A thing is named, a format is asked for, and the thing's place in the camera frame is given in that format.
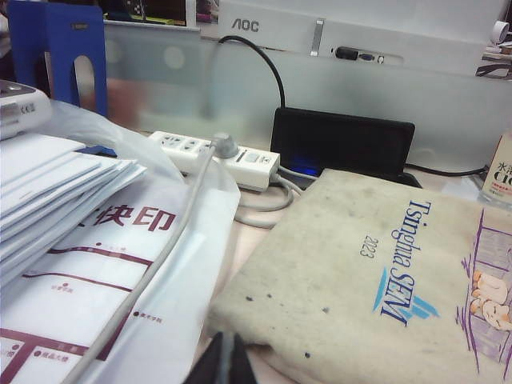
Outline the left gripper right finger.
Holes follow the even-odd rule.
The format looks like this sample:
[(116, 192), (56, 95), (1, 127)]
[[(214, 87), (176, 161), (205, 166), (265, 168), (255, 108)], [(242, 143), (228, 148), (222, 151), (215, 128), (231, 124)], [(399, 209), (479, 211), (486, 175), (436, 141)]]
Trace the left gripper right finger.
[(243, 340), (234, 339), (234, 346), (230, 357), (230, 383), (231, 384), (257, 384), (252, 365), (246, 352)]

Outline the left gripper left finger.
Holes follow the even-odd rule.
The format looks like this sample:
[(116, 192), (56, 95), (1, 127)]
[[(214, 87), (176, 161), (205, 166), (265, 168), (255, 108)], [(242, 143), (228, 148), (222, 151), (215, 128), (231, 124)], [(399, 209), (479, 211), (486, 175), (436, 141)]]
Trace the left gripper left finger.
[(227, 383), (229, 371), (229, 338), (218, 332), (198, 362), (199, 383)]

